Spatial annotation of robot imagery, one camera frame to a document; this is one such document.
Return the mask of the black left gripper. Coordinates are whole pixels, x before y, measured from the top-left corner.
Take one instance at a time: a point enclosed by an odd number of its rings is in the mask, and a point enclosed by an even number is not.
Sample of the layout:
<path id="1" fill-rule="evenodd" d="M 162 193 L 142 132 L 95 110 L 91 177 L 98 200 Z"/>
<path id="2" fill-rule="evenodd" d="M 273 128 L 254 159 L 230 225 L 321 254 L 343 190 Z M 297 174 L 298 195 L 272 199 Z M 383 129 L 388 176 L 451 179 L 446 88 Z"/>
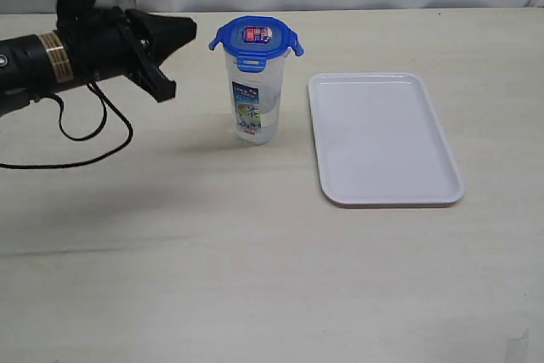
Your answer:
<path id="1" fill-rule="evenodd" d="M 56 33 L 65 45 L 74 78 L 57 89 L 67 90 L 113 77 L 126 77 L 161 103 L 176 95 L 176 83 L 160 66 L 196 39 L 197 24 L 189 17 L 148 14 L 118 7 L 90 11 L 59 20 Z"/>

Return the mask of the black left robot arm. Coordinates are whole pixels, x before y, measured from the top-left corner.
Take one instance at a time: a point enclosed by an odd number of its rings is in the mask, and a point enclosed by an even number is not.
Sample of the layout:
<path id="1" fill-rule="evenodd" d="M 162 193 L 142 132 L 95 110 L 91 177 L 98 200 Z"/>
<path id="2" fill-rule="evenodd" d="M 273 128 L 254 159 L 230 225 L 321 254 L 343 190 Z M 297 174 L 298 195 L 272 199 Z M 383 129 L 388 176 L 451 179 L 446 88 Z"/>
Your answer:
<path id="1" fill-rule="evenodd" d="M 188 17 L 113 8 L 58 21 L 42 35 L 3 40 L 1 113 L 114 77 L 128 78 L 157 102 L 173 99 L 176 83 L 160 66 L 195 40 L 196 31 Z"/>

